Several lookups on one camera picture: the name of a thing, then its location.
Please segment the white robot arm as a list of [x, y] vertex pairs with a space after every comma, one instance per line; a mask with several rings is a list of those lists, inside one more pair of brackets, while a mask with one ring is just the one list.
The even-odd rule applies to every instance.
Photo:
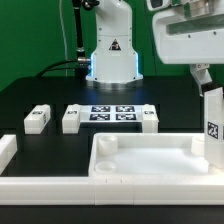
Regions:
[[[208, 68], [224, 64], [224, 0], [146, 0], [160, 60], [188, 64], [200, 93], [215, 88]], [[96, 11], [97, 47], [86, 79], [119, 88], [143, 78], [132, 47], [132, 9], [124, 0], [88, 0]]]

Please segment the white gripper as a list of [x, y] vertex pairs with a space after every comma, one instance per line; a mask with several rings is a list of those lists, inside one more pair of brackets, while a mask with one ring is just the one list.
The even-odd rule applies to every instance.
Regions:
[[146, 0], [164, 64], [191, 64], [199, 95], [213, 84], [209, 64], [224, 64], [224, 0]]

